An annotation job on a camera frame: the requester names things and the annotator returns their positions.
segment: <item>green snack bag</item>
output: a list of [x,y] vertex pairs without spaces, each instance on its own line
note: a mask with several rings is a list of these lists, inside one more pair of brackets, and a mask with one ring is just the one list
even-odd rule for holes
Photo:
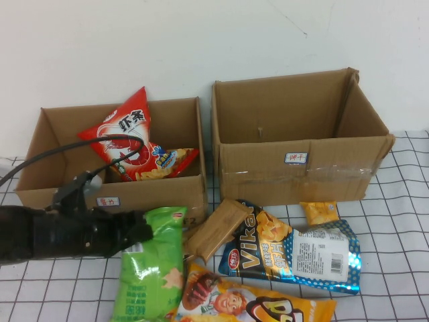
[[185,207],[148,211],[154,238],[122,253],[111,321],[169,321],[182,298],[182,223]]

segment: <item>red snack bag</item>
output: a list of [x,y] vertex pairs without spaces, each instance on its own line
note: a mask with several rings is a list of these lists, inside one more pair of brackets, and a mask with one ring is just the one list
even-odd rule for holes
[[80,132],[83,140],[108,135],[124,135],[124,140],[112,140],[91,144],[94,151],[110,163],[138,149],[140,143],[125,139],[127,136],[141,138],[145,145],[134,156],[115,166],[124,181],[139,181],[157,178],[173,178],[185,169],[198,155],[198,149],[165,151],[149,142],[150,114],[146,90],[142,87],[124,104],[106,117],[102,124]]

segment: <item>yellow snack bag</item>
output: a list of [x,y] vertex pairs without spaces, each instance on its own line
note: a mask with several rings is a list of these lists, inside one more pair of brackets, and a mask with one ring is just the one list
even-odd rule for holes
[[303,206],[306,212],[307,223],[310,226],[339,220],[338,213],[336,213],[335,201],[326,203],[300,203],[300,205]]
[[336,301],[298,299],[273,290],[224,280],[190,265],[182,301],[173,321],[179,322],[329,322]]

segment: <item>checkered tablecloth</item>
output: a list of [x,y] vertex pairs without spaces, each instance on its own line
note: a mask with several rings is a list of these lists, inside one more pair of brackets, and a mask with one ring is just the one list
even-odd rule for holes
[[[338,203],[361,242],[361,292],[356,296],[307,286],[247,278],[237,282],[307,299],[335,299],[333,321],[427,321],[429,312],[429,134],[396,133],[397,141],[365,199]],[[3,169],[19,158],[2,159]],[[208,162],[209,212],[219,204],[219,182]],[[2,205],[19,204],[14,178],[0,188]],[[298,205],[264,207],[292,227],[304,229]],[[217,272],[222,249],[208,263]],[[113,310],[119,255],[30,261],[0,267],[0,321],[108,321]]]

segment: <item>open cardboard box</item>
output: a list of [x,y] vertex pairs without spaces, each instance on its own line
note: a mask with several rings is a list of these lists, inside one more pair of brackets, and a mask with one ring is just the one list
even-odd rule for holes
[[395,138],[352,68],[212,88],[221,196],[257,205],[362,199]]
[[[27,158],[80,141],[77,133],[101,123],[119,104],[41,109]],[[149,102],[151,142],[165,149],[197,148],[200,156],[178,178],[121,182],[113,172],[103,174],[101,189],[86,197],[88,207],[108,211],[150,210],[187,206],[187,225],[206,217],[206,170],[198,98]],[[90,146],[44,158],[22,170],[16,192],[23,205],[44,208],[56,188],[104,161]]]

